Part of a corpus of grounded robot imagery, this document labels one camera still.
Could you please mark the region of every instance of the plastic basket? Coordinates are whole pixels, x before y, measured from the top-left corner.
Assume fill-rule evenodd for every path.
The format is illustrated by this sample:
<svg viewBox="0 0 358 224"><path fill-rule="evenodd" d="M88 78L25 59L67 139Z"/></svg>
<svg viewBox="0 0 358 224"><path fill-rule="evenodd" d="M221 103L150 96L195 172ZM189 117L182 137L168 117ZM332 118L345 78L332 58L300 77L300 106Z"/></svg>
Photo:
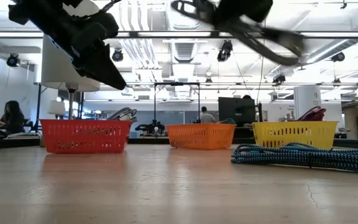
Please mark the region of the plastic basket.
<svg viewBox="0 0 358 224"><path fill-rule="evenodd" d="M336 121L290 121L253 123L255 141L260 146L281 147L291 142L331 149Z"/></svg>
<svg viewBox="0 0 358 224"><path fill-rule="evenodd" d="M49 153L121 153L126 147L130 121L42 119Z"/></svg>
<svg viewBox="0 0 358 224"><path fill-rule="evenodd" d="M225 149L233 142L233 124L178 124L167 125L172 147L187 149Z"/></svg>

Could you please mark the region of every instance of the woman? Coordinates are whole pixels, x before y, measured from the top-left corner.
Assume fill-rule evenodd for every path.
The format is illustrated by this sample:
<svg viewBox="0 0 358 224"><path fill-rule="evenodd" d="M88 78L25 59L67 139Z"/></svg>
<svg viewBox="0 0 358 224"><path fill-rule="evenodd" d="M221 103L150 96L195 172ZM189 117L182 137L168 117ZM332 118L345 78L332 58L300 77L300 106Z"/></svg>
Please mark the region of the woman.
<svg viewBox="0 0 358 224"><path fill-rule="evenodd" d="M5 104L4 115L0 122L2 123L0 129L5 129L9 134L24 132L24 115L17 101L12 100Z"/></svg>

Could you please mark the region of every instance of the computer monitor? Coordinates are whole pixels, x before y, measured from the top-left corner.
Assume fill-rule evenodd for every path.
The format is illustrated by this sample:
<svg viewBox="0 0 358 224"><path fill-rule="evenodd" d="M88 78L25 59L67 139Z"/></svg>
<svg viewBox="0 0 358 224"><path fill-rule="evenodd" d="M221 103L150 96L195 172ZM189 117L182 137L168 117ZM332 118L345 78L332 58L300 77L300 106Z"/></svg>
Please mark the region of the computer monitor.
<svg viewBox="0 0 358 224"><path fill-rule="evenodd" d="M237 126L255 122L255 100L219 97L219 120L231 118Z"/></svg>

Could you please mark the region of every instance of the cable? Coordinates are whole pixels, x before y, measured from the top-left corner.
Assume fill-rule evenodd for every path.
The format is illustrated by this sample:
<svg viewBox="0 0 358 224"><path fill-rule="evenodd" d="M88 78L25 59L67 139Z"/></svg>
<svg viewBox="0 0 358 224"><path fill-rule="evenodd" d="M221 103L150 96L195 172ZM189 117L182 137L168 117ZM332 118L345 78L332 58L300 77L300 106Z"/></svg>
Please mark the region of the cable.
<svg viewBox="0 0 358 224"><path fill-rule="evenodd" d="M264 77L264 62L265 62L265 57L262 55L262 62L260 63L260 80L259 80L259 87L258 87L258 95L256 96L256 103L259 103L259 92L260 92L260 86L262 84L262 79Z"/></svg>
<svg viewBox="0 0 358 224"><path fill-rule="evenodd" d="M137 122L137 118L135 117L136 113L136 109L127 107L115 112L107 120L130 121L131 123L135 123Z"/></svg>
<svg viewBox="0 0 358 224"><path fill-rule="evenodd" d="M9 70L7 72L7 78L6 78L6 84L5 84L5 90L7 88L7 84L9 83L9 77L11 76L11 67L9 67Z"/></svg>
<svg viewBox="0 0 358 224"><path fill-rule="evenodd" d="M237 124L236 121L234 121L231 118L228 118L228 119L225 119L223 121L220 121L219 123L221 123L221 124Z"/></svg>
<svg viewBox="0 0 358 224"><path fill-rule="evenodd" d="M322 121L326 109L315 106L302 115L297 121Z"/></svg>
<svg viewBox="0 0 358 224"><path fill-rule="evenodd" d="M109 3L107 3L103 8L102 8L102 11L103 12L107 12L107 11L109 11L112 7L113 7L113 5L115 4L115 3L119 3L119 2L121 2L122 0L111 0Z"/></svg>
<svg viewBox="0 0 358 224"><path fill-rule="evenodd" d="M320 167L358 172L358 149L324 150L299 143L281 148L242 144L232 154L232 163Z"/></svg>
<svg viewBox="0 0 358 224"><path fill-rule="evenodd" d="M241 69L240 69L240 65L239 65L239 62L237 61L237 57L236 57L236 54L234 53L233 51L233 57L234 57L234 60L236 61L236 65L237 65L237 69L239 70L239 73L240 73L240 76L242 78L242 82L244 82L244 85L246 86L247 90L248 90L248 95L251 95L248 87L247 87L247 83L246 81L244 80L244 76L242 75L242 72L241 72Z"/></svg>

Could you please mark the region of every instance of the table surface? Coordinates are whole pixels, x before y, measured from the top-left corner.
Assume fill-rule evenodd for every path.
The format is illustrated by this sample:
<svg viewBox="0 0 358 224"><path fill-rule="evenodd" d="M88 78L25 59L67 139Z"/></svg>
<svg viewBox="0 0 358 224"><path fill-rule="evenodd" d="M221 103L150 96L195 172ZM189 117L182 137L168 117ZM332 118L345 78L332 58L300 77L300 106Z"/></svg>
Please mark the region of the table surface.
<svg viewBox="0 0 358 224"><path fill-rule="evenodd" d="M358 174L231 164L230 150L0 149L0 224L357 223Z"/></svg>

